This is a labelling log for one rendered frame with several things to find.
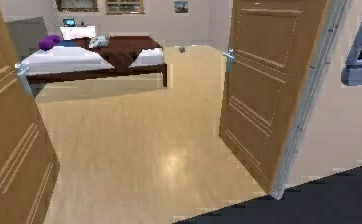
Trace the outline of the wood framed window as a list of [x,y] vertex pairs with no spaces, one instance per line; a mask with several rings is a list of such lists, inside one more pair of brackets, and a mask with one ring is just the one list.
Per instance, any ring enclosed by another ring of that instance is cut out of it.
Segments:
[[60,12],[97,12],[97,0],[55,0]]
[[105,0],[107,14],[142,14],[143,0]]

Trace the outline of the purple pillow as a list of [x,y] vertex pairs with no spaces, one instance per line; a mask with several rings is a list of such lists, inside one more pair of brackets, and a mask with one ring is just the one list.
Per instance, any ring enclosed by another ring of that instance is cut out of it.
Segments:
[[61,38],[58,35],[49,35],[39,41],[38,47],[40,50],[47,51],[52,49],[60,41]]

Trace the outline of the grey crumpled cloth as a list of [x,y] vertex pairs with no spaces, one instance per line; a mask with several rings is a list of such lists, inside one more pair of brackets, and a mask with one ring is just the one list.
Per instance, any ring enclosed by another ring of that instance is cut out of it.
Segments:
[[90,48],[103,47],[107,46],[108,43],[109,43],[109,38],[107,36],[96,36],[90,40],[89,47]]

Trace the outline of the small framed picture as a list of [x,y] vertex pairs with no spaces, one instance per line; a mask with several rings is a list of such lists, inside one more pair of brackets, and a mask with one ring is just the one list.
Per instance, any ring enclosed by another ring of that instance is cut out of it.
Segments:
[[189,12],[189,2],[188,1],[175,1],[174,2],[174,12],[176,14],[185,14]]

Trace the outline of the dark wood bed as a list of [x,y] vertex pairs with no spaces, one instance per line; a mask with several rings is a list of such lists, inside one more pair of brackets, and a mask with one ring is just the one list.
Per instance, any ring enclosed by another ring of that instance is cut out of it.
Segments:
[[37,50],[15,67],[30,84],[160,73],[162,85],[168,85],[163,47],[151,37],[112,36],[106,46],[89,44],[90,38],[78,38]]

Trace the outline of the brown wooden room door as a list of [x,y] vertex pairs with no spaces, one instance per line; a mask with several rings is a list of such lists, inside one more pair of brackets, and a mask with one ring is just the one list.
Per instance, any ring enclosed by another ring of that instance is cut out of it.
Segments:
[[219,136],[272,189],[330,0],[233,0]]
[[0,11],[0,224],[44,224],[60,170]]

